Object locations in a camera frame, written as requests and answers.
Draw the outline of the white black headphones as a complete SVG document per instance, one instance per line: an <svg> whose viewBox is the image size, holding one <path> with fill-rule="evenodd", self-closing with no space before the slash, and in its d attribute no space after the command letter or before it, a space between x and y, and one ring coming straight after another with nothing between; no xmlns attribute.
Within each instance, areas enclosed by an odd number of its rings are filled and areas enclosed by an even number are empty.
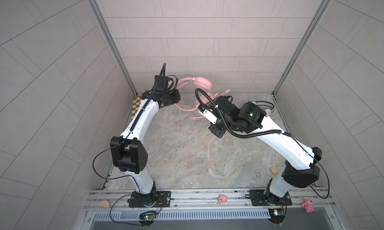
<svg viewBox="0 0 384 230"><path fill-rule="evenodd" d="M275 104L269 101L254 101L254 103L263 109L268 116L270 116L275 111Z"/></svg>

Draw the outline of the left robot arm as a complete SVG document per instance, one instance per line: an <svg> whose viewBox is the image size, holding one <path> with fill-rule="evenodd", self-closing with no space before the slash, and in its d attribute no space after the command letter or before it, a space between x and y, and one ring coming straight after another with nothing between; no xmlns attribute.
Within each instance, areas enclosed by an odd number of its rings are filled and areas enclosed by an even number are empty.
<svg viewBox="0 0 384 230"><path fill-rule="evenodd" d="M143 93L139 110L129 126L119 137L111 138L108 151L111 152L114 167L134 182L135 189L128 200L131 208L151 208L156 204L170 206L171 192L157 191L156 183L146 169L149 155L143 140L159 109L180 101L178 82L176 76L166 75L166 65L163 65L155 76L154 86Z"/></svg>

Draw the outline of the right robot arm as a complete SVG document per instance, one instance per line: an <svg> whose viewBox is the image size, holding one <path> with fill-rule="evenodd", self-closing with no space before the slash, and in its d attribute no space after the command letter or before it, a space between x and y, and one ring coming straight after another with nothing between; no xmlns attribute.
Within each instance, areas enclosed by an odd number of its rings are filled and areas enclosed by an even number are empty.
<svg viewBox="0 0 384 230"><path fill-rule="evenodd" d="M320 171L324 169L320 164L322 150L300 143L255 102L246 102L238 108L233 104L232 96L212 99L200 88L195 89L195 96L199 103L198 112L210 121L209 130L217 138L226 133L239 139L258 138L285 158L284 171L269 181L260 198L262 201L270 205L287 205L287 193L292 188L306 188L319 179Z"/></svg>

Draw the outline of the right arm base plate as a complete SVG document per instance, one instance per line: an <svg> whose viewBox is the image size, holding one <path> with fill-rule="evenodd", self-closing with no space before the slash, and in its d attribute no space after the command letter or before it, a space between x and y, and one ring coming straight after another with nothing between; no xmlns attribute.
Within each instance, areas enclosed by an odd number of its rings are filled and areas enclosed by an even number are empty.
<svg viewBox="0 0 384 230"><path fill-rule="evenodd" d="M283 198L279 198L271 193L266 192L265 189L250 190L249 197L252 205L255 206L291 206L292 200L289 193L285 193Z"/></svg>

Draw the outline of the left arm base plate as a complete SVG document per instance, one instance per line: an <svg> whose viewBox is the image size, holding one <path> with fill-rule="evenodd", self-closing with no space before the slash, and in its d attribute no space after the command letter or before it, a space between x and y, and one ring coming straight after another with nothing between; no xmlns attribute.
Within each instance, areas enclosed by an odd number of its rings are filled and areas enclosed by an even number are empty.
<svg viewBox="0 0 384 230"><path fill-rule="evenodd" d="M133 192L127 200L130 208L155 208L157 205L169 207L171 200L170 191L154 191L149 194Z"/></svg>

